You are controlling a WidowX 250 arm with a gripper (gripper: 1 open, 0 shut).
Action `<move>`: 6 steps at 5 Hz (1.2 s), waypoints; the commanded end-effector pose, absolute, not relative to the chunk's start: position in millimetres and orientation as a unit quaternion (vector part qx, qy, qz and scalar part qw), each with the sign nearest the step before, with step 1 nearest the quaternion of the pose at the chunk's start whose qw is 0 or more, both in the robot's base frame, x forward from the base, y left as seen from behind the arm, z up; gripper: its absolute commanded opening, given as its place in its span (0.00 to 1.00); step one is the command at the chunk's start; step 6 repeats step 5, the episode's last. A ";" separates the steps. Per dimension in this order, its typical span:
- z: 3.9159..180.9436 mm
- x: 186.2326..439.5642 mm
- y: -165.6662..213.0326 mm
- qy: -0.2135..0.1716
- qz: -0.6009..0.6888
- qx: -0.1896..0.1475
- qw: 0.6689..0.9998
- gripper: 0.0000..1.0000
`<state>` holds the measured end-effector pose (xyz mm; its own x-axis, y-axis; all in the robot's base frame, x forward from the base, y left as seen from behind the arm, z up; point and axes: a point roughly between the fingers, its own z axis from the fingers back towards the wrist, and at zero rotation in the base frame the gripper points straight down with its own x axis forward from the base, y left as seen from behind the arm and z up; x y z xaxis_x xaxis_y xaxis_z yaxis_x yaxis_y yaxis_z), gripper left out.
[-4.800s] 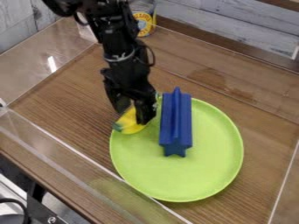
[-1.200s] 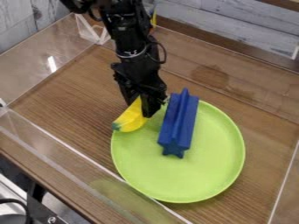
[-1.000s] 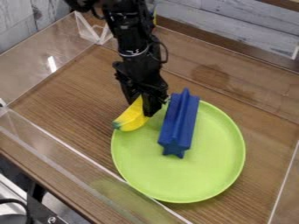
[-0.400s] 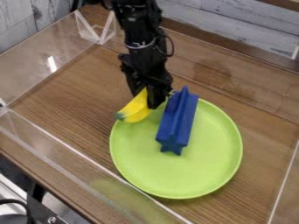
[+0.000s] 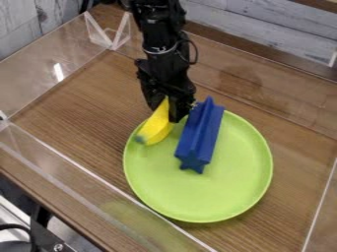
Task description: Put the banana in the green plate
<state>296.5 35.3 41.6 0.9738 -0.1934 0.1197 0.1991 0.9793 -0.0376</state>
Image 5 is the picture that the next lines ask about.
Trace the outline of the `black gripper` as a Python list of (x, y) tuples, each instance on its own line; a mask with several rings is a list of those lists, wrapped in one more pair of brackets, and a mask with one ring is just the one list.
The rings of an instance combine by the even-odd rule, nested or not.
[(195, 85), (189, 77), (191, 60), (189, 48), (143, 50), (146, 57), (134, 61), (142, 94), (151, 110), (169, 96), (169, 120), (178, 123), (195, 105)]

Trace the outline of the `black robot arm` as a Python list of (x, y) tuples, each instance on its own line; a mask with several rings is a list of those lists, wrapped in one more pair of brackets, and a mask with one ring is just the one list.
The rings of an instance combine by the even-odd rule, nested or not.
[(197, 92), (189, 69), (198, 63), (199, 50), (183, 31), (187, 12), (179, 0), (127, 0), (127, 4), (146, 54), (134, 61), (145, 100), (155, 110), (169, 98), (169, 120), (178, 123), (190, 113)]

